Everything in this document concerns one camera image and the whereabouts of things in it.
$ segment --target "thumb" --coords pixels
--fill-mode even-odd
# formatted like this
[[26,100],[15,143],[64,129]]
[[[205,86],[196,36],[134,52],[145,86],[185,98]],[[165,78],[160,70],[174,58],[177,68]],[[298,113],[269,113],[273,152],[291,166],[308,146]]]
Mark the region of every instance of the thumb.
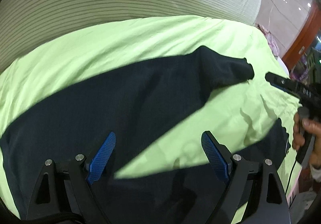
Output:
[[307,132],[315,134],[316,137],[321,138],[321,123],[318,123],[314,120],[303,119],[302,125]]

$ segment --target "human hand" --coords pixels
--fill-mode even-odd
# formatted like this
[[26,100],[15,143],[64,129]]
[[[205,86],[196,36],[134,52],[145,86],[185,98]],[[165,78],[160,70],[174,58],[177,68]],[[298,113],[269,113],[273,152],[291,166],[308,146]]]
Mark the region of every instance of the human hand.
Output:
[[[304,145],[305,139],[299,132],[300,118],[298,113],[294,115],[293,120],[294,126],[292,148],[298,151],[299,148]],[[309,119],[303,119],[302,126],[307,132],[315,134],[316,136],[313,152],[310,156],[309,163],[314,168],[319,169],[321,168],[321,123]]]

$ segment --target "white cord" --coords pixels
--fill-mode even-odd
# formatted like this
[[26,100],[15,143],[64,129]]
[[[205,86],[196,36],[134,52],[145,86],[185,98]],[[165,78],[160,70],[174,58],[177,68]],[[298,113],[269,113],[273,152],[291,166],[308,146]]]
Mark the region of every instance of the white cord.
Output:
[[267,26],[267,30],[268,31],[270,31],[270,17],[271,17],[271,13],[272,13],[274,5],[275,5],[275,3],[274,3],[274,0],[273,0],[273,5],[272,5],[272,8],[271,8],[271,11],[270,11],[270,14],[269,14],[269,25]]

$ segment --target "wooden door frame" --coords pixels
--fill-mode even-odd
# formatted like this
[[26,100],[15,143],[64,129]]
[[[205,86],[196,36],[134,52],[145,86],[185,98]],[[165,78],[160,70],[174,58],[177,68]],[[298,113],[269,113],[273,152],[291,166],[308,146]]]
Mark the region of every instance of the wooden door frame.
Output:
[[320,27],[321,10],[318,9],[317,3],[313,1],[309,17],[307,18],[301,32],[282,58],[282,61],[289,70],[296,65],[300,57],[309,48]]

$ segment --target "pink cloth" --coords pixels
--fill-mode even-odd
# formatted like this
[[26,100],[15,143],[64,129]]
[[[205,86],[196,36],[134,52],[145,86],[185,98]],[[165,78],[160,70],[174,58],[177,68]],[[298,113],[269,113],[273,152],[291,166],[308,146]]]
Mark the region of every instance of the pink cloth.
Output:
[[270,47],[274,57],[278,58],[278,56],[280,54],[280,49],[279,49],[271,31],[267,30],[264,26],[262,26],[260,24],[257,24],[257,27],[265,35],[265,37],[267,39],[267,43],[269,44],[269,47]]

